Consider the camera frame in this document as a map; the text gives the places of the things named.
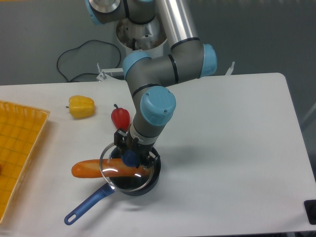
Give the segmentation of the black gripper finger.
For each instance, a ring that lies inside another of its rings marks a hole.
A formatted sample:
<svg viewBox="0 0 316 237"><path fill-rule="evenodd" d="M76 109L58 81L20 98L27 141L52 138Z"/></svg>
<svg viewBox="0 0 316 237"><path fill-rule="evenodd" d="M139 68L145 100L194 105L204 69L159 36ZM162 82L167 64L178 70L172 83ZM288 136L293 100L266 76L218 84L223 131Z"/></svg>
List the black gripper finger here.
<svg viewBox="0 0 316 237"><path fill-rule="evenodd" d="M146 165L155 165L158 161L158 155L152 152L146 157Z"/></svg>
<svg viewBox="0 0 316 237"><path fill-rule="evenodd" d="M144 168L148 169L148 168L152 167L153 165L146 165L146 157L147 157L147 156L141 156L141 157L140 157L140 164L141 164Z"/></svg>

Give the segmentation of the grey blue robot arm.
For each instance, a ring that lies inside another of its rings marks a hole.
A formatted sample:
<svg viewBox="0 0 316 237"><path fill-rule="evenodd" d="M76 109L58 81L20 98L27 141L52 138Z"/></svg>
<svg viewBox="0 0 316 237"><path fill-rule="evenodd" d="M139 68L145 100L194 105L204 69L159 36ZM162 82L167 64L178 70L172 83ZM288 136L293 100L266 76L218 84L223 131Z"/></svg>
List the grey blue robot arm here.
<svg viewBox="0 0 316 237"><path fill-rule="evenodd" d="M148 27L156 18L161 19L171 52L152 58L147 50L136 47L123 60L136 115L127 134L116 132L114 141L126 166L154 166L159 159L154 143L176 107L168 87L214 74L215 50L200 41L185 0L88 0L86 7L96 24L126 20Z"/></svg>

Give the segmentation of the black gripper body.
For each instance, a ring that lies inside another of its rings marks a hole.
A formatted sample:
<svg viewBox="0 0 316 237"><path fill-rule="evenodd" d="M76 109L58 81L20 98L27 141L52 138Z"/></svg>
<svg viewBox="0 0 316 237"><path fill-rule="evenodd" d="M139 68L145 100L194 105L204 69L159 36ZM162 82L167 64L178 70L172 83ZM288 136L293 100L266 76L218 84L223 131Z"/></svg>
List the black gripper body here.
<svg viewBox="0 0 316 237"><path fill-rule="evenodd" d="M114 145L118 149L118 157L123 158L127 155L128 151L132 151L138 160L141 156L148 156L150 152L156 154L156 149L154 148L155 142L143 141L140 136L132 137L130 132L125 132L118 129L114 133Z"/></svg>

